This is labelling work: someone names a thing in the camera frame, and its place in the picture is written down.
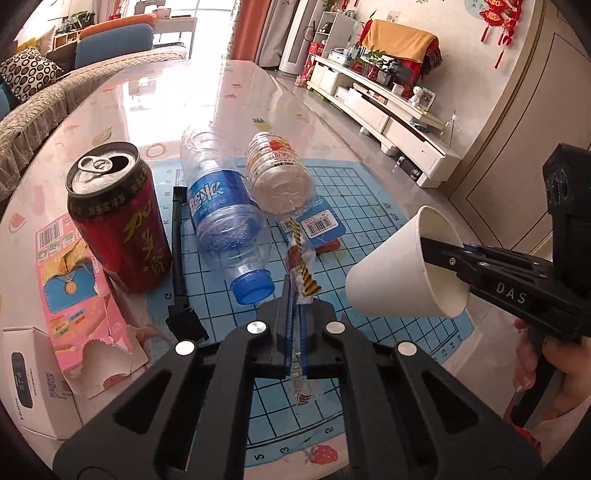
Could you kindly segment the person's right hand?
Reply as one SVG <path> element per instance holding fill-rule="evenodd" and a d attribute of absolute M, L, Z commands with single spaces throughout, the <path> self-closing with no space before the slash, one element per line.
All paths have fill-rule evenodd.
<path fill-rule="evenodd" d="M 584 403 L 590 396 L 590 339 L 583 337 L 579 343 L 572 343 L 547 336 L 541 352 L 538 352 L 529 339 L 530 325 L 516 318 L 514 326 L 520 333 L 516 347 L 517 364 L 513 374 L 515 390 L 522 392 L 535 385 L 536 368 L 543 356 L 565 375 L 543 419 L 557 419 Z"/>

